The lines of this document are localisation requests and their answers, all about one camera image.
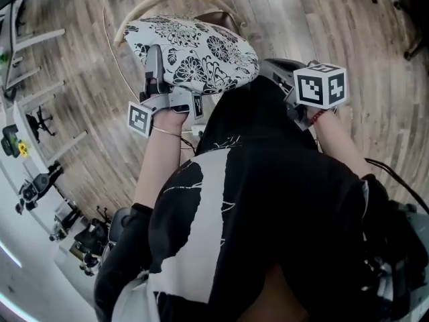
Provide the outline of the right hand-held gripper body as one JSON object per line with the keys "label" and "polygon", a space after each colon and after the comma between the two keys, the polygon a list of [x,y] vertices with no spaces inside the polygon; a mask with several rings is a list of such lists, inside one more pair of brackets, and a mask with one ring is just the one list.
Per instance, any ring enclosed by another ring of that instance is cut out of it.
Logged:
{"label": "right hand-held gripper body", "polygon": [[295,70],[294,90],[286,96],[288,117],[302,130],[307,130],[310,120],[308,107],[333,109],[347,100],[346,68],[327,63],[305,65]]}

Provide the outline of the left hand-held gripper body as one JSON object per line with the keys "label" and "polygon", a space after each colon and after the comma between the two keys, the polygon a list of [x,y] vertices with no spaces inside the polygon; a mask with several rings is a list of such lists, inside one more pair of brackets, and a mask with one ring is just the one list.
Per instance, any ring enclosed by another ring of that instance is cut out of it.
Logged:
{"label": "left hand-held gripper body", "polygon": [[171,109],[175,113],[187,113],[195,121],[204,116],[202,95],[182,87],[173,87],[170,93],[155,94],[143,102],[129,102],[127,127],[148,138],[153,117],[161,110]]}

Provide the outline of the black white floral fabric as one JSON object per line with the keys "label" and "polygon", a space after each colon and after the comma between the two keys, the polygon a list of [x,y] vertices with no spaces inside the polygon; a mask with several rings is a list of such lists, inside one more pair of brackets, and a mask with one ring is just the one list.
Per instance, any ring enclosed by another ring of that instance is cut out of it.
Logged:
{"label": "black white floral fabric", "polygon": [[259,74],[259,59],[247,40],[197,19],[141,18],[126,25],[124,37],[146,68],[149,48],[159,46],[164,81],[204,95],[242,87]]}

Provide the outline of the brown seat wooden chair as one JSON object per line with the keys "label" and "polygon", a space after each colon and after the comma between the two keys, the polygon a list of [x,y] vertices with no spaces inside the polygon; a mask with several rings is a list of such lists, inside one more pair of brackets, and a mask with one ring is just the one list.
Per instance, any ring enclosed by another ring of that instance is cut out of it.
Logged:
{"label": "brown seat wooden chair", "polygon": [[[113,39],[113,43],[116,47],[119,47],[123,42],[125,26],[130,21],[138,19],[144,13],[155,7],[156,5],[170,1],[170,0],[143,0],[136,7],[134,7],[122,21],[117,33]],[[207,23],[212,23],[218,26],[223,26],[230,31],[240,34],[242,27],[246,26],[245,20],[241,18],[235,11],[233,11],[226,3],[222,0],[201,0],[214,5],[219,10],[209,13],[205,13],[197,16],[197,20],[204,21]]]}

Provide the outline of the person's right forearm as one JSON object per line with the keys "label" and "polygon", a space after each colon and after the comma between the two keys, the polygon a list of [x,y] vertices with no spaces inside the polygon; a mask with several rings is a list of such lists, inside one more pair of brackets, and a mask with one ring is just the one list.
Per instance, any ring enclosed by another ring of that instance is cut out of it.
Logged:
{"label": "person's right forearm", "polygon": [[359,178],[371,174],[368,163],[331,110],[314,112],[310,120],[325,154],[345,164]]}

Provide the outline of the person's left forearm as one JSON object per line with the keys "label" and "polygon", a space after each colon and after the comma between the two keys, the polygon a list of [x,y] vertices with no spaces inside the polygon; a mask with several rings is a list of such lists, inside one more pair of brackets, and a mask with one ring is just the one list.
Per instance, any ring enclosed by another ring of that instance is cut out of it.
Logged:
{"label": "person's left forearm", "polygon": [[166,109],[155,114],[134,203],[150,209],[155,207],[162,187],[180,165],[182,126],[187,117],[185,113]]}

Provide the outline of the long white desk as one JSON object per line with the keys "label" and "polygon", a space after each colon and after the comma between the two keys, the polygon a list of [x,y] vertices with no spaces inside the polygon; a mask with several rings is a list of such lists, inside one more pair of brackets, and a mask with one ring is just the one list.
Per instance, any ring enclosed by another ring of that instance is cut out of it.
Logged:
{"label": "long white desk", "polygon": [[0,88],[4,93],[41,70],[41,67],[38,66],[29,72],[25,72],[13,78],[13,69],[23,60],[23,57],[17,57],[18,52],[35,44],[63,36],[66,32],[66,30],[62,28],[36,36],[34,34],[18,36],[17,14],[22,3],[23,0],[15,0],[0,10],[0,21],[2,21],[0,28],[0,54],[9,54],[9,60],[0,64]]}

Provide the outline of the black white patterned shirt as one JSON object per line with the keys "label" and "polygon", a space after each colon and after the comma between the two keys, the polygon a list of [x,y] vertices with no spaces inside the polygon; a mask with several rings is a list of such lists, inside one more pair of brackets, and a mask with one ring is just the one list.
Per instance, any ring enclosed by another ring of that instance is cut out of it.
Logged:
{"label": "black white patterned shirt", "polygon": [[271,80],[225,93],[95,280],[98,322],[236,322],[281,266],[309,322],[395,321],[424,284],[411,207],[288,118]]}

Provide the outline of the white table with sunflowers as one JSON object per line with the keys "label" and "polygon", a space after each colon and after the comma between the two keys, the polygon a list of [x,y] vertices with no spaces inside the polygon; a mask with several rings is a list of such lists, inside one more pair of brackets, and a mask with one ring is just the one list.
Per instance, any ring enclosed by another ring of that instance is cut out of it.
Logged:
{"label": "white table with sunflowers", "polygon": [[69,139],[54,155],[45,157],[31,130],[21,103],[15,102],[13,105],[13,120],[18,128],[17,138],[27,146],[28,158],[32,160],[39,172],[47,172],[50,165],[59,160],[67,151],[71,150],[88,135],[87,131],[83,131],[78,136]]}

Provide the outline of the person's chest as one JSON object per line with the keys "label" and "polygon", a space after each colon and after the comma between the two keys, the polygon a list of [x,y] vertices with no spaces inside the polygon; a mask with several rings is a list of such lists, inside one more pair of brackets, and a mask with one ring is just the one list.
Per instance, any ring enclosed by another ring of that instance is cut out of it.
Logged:
{"label": "person's chest", "polygon": [[258,298],[236,322],[309,322],[309,316],[276,264],[267,271]]}

